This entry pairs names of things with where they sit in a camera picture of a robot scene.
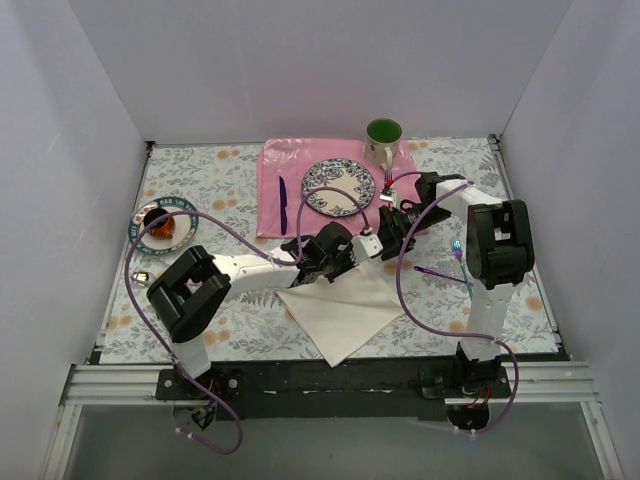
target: mug handle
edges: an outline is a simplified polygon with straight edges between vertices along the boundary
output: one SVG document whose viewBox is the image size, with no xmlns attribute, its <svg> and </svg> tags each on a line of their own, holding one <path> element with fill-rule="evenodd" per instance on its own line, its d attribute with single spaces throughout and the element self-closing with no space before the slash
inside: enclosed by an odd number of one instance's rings
<svg viewBox="0 0 640 480">
<path fill-rule="evenodd" d="M 391 166 L 393 164 L 393 152 L 390 147 L 384 147 L 384 153 L 387 155 L 387 161 L 385 162 L 385 168 L 383 170 L 388 172 L 391 170 Z"/>
</svg>

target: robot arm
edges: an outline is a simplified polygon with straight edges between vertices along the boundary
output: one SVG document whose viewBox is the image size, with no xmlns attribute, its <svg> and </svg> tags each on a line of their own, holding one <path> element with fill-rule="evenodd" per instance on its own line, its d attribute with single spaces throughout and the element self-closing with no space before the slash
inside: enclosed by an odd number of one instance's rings
<svg viewBox="0 0 640 480">
<path fill-rule="evenodd" d="M 147 298 L 171 337 L 173 352 L 194 378 L 209 370 L 203 333 L 223 301 L 265 288 L 290 288 L 324 276 L 339 275 L 379 255 L 377 235 L 352 236 L 331 222 L 316 236 L 304 236 L 299 264 L 279 265 L 271 258 L 292 261 L 297 240 L 257 255 L 210 255 L 202 246 L 189 248 L 147 290 Z"/>
<path fill-rule="evenodd" d="M 147 297 L 169 331 L 175 355 L 195 378 L 210 368 L 202 334 L 224 300 L 262 288 L 304 285 L 320 276 L 333 281 L 369 258 L 393 258 L 418 215 L 461 183 L 466 181 L 459 175 L 421 174 L 416 181 L 420 203 L 405 200 L 399 209 L 381 207 L 377 235 L 363 232 L 352 236 L 331 222 L 318 235 L 302 237 L 303 258 L 295 266 L 277 265 L 255 255 L 213 256 L 201 246 L 191 247 L 149 287 Z M 467 330 L 498 337 L 515 286 L 533 268 L 526 205 L 467 187 L 443 200 L 418 230 L 451 214 L 467 224 L 467 266 L 477 280 Z M 411 239 L 407 251 L 414 244 Z M 294 239 L 269 254 L 290 261 L 297 251 Z M 200 284 L 199 288 L 188 285 L 189 280 Z M 499 350 L 488 340 L 465 338 L 456 356 L 462 365 L 462 382 L 483 382 L 497 375 Z"/>
</svg>

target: pink cloth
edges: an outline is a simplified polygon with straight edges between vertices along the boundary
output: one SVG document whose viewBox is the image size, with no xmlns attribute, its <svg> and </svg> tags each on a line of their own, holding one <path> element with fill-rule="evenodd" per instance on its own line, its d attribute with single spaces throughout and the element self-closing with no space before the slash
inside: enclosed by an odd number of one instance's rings
<svg viewBox="0 0 640 480">
<path fill-rule="evenodd" d="M 378 231 L 380 217 L 378 208 L 384 205 L 379 192 L 384 184 L 384 171 L 370 165 L 364 159 L 364 142 L 328 138 L 280 138 L 265 143 L 258 160 L 258 236 L 269 238 L 292 238 L 296 234 L 296 215 L 302 201 L 302 178 L 316 163 L 329 158 L 348 158 L 365 166 L 376 182 L 373 201 L 365 209 L 373 231 Z M 416 170 L 411 150 L 406 141 L 400 142 L 398 155 L 393 162 L 393 176 Z M 287 187 L 287 234 L 280 234 L 280 187 L 282 177 Z M 409 175 L 394 183 L 400 198 L 417 201 L 414 184 L 416 176 Z M 330 221 L 336 221 L 358 234 L 364 227 L 359 214 L 345 218 L 333 218 L 305 207 L 300 226 L 302 235 L 315 235 Z"/>
</svg>

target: black metal base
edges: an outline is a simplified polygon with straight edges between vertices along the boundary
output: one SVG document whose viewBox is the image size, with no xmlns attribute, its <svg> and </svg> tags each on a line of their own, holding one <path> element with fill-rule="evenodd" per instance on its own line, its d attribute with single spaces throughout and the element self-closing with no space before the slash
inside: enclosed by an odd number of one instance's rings
<svg viewBox="0 0 640 480">
<path fill-rule="evenodd" d="M 488 405 L 473 408 L 467 408 L 466 405 L 451 405 L 447 407 L 447 417 L 461 430 L 480 430 L 488 425 L 491 413 Z"/>
<path fill-rule="evenodd" d="M 467 398 L 453 357 L 215 363 L 198 378 L 240 418 L 417 417 L 446 421 L 443 398 Z M 511 394 L 504 368 L 492 398 Z M 160 372 L 158 400 L 205 399 L 173 369 Z M 218 419 L 225 415 L 218 411 Z"/>
</svg>

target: black bracket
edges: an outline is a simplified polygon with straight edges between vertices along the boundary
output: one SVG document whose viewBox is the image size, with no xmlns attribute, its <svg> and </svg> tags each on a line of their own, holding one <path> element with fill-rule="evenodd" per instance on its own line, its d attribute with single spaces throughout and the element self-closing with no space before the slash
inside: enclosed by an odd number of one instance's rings
<svg viewBox="0 0 640 480">
<path fill-rule="evenodd" d="M 243 374 L 240 369 L 210 369 L 198 377 L 198 382 L 209 388 L 222 400 L 239 399 L 244 387 Z M 177 370 L 161 370 L 156 386 L 157 400 L 209 400 L 209 397 L 198 390 Z"/>
<path fill-rule="evenodd" d="M 447 406 L 447 417 L 453 425 L 461 430 L 480 430 L 489 423 L 489 406 L 449 405 Z"/>
<path fill-rule="evenodd" d="M 407 213 L 398 210 L 397 208 L 380 207 L 380 227 L 378 228 L 378 238 L 382 243 L 382 261 L 390 258 L 397 257 L 400 254 L 402 248 L 402 242 L 404 242 L 411 223 L 415 220 L 417 215 L 411 216 Z M 413 246 L 416 243 L 415 238 L 409 239 L 407 245 L 407 252 L 413 250 Z"/>
<path fill-rule="evenodd" d="M 200 335 L 231 289 L 229 275 L 200 245 L 188 248 L 147 290 L 147 298 L 174 343 Z M 200 284 L 192 291 L 187 282 Z"/>
<path fill-rule="evenodd" d="M 485 377 L 483 381 L 462 378 L 461 369 L 456 359 L 430 362 L 420 367 L 420 392 L 424 398 L 459 398 L 472 396 L 473 392 L 485 387 L 491 389 L 492 398 L 508 398 L 511 387 L 507 379 L 507 371 L 498 366 L 492 377 Z"/>
<path fill-rule="evenodd" d="M 354 267 L 351 252 L 353 245 L 351 232 L 337 222 L 326 224 L 316 236 L 305 235 L 302 260 L 297 265 L 300 270 L 292 287 L 315 282 L 324 275 L 329 282 Z M 293 239 L 283 243 L 280 248 L 293 257 L 298 254 L 298 241 Z"/>
<path fill-rule="evenodd" d="M 498 229 L 507 238 L 496 240 Z M 467 267 L 487 290 L 505 283 L 521 283 L 534 260 L 529 214 L 522 200 L 505 201 L 499 207 L 469 207 Z"/>
</svg>

